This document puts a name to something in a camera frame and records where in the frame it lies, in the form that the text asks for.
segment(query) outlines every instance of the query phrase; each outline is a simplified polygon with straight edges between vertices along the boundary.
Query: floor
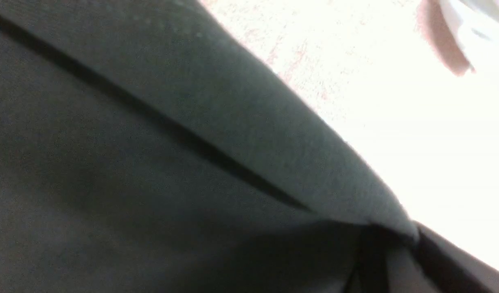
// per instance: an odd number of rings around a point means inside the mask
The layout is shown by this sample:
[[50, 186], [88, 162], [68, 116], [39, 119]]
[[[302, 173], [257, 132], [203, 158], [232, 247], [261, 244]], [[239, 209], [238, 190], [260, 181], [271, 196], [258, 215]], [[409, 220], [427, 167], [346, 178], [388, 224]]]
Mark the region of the floor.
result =
[[499, 270], [499, 80], [470, 69], [436, 0], [201, 2], [414, 219]]

